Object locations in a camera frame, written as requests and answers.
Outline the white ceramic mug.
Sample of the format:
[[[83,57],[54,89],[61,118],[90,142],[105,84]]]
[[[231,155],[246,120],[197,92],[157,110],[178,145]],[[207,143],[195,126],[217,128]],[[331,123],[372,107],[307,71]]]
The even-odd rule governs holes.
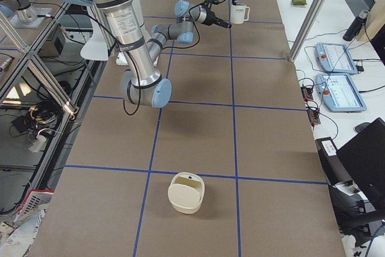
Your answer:
[[[231,5],[230,9],[230,23],[232,25],[243,24],[249,21],[250,7],[243,3],[236,3]]]

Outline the green bean bag pouch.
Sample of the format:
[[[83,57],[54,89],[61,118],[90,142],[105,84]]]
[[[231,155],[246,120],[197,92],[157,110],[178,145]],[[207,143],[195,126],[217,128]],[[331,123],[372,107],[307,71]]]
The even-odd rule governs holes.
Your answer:
[[[291,0],[292,5],[294,6],[305,6],[307,5],[307,0]]]

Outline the upper teach pendant tablet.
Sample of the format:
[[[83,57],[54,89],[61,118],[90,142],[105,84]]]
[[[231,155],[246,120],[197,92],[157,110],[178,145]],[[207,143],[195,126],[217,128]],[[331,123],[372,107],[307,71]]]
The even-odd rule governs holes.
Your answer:
[[[358,74],[356,65],[345,44],[317,43],[316,56],[321,69],[327,73]]]

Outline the teach pendant tablet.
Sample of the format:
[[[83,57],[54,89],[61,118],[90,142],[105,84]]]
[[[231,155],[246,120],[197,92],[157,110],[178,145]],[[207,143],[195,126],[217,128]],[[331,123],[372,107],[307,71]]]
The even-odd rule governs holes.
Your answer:
[[[347,73],[319,73],[315,87],[321,102],[334,113],[363,112],[367,107]]]
[[[316,56],[321,69],[327,73],[358,74],[356,65],[345,44],[317,43]]]

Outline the black water bottle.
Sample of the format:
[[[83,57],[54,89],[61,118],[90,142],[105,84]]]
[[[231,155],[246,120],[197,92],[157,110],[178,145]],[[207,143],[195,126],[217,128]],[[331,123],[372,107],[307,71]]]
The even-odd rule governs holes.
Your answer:
[[[368,14],[368,10],[362,10],[359,15],[354,18],[353,22],[343,35],[343,39],[345,41],[350,42],[358,35],[358,33],[367,21]]]

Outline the lower teach pendant tablet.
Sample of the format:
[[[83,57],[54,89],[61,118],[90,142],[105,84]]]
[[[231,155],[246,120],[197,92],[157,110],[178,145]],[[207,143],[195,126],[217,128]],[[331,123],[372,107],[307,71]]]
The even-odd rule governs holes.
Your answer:
[[[347,73],[319,73],[315,87],[321,102],[334,113],[363,112],[367,107]]]

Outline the cream swing-lid trash bin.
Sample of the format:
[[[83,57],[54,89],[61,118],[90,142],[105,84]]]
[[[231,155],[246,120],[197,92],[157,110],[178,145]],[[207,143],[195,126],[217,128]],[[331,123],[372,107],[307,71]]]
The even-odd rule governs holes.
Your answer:
[[[203,179],[193,173],[180,172],[171,180],[168,199],[173,208],[183,214],[197,212],[205,195]]]

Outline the black computer mouse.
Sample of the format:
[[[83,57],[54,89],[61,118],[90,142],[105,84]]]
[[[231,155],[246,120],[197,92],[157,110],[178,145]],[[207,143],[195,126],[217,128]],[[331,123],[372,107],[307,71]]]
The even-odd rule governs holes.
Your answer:
[[[354,130],[356,131],[356,133],[360,133],[362,132],[365,128],[367,128],[368,126],[370,125],[369,122],[363,122],[361,124],[358,124],[354,127]]]

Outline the black laptop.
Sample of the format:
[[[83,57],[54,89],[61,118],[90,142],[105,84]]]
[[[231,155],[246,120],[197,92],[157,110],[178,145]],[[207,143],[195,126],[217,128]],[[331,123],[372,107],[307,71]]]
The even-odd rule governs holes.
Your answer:
[[[384,208],[384,120],[371,122],[337,150],[337,157],[372,204]]]

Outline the aluminium frame post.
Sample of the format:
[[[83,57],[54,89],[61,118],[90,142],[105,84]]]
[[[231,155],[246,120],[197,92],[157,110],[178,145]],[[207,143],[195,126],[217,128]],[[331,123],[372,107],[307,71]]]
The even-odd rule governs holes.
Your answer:
[[[310,29],[312,28],[312,26],[316,20],[316,17],[318,15],[320,9],[323,6],[324,1],[325,0],[313,0],[312,1],[310,8],[309,8],[309,11],[307,12],[306,17],[304,18],[304,21],[301,25],[301,28],[300,28],[300,30],[299,30],[296,38],[295,38],[294,44],[292,45],[291,50],[288,53],[287,59],[291,63],[295,62],[295,59],[297,58],[297,56],[300,52],[300,49],[301,49],[302,45],[304,44],[304,42],[305,42],[305,40],[306,40],[306,38],[310,32]]]

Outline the white central pedestal column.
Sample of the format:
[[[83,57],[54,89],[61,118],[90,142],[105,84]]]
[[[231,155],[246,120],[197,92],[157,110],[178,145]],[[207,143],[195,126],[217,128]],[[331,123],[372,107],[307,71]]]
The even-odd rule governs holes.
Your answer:
[[[107,30],[102,27],[101,20],[97,18],[98,14],[94,13],[95,10],[93,10],[93,7],[87,8],[88,16],[94,18],[94,20],[90,19],[93,28],[93,34],[81,49],[82,58],[94,61],[108,60],[111,54],[107,47],[108,38],[110,38],[112,42],[115,42],[115,44],[112,46],[112,50],[114,50],[116,45],[119,47],[122,46],[127,48],[128,44],[134,43],[133,40],[128,40],[127,38],[124,39],[124,37],[128,36],[128,34],[123,33],[128,32],[129,28],[134,29],[132,31],[133,33],[139,33],[139,39],[143,38],[144,41],[150,39],[150,34],[144,26],[140,0],[132,0],[130,8],[130,16],[119,16],[117,18],[115,28],[112,28],[113,25],[108,23],[109,28],[107,28]]]

